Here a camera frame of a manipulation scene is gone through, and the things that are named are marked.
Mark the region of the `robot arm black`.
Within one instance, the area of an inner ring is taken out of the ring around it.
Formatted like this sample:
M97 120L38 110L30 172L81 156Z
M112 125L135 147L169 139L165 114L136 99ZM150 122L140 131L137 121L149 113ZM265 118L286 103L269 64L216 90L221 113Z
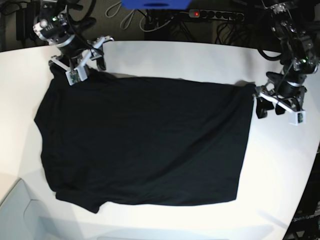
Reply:
M50 58L49 64L60 67L71 86L88 78L88 61L95 61L100 72L106 70L103 44L113 41L113 37L101 36L93 41L83 37L83 32L96 23L91 16L96 3L92 0L84 17L74 20L70 10L83 9L77 0L42 0L33 25L33 31L40 40L60 51L59 56Z
M255 88L256 115L263 119L271 110L277 115L288 112L290 124L298 126L306 123L304 82L320 65L313 39L320 23L305 22L298 11L297 0L264 0L262 5L264 12L270 14L271 30L280 41L281 53L268 56L261 47L258 52L266 60L280 61L282 71L268 71L266 84Z

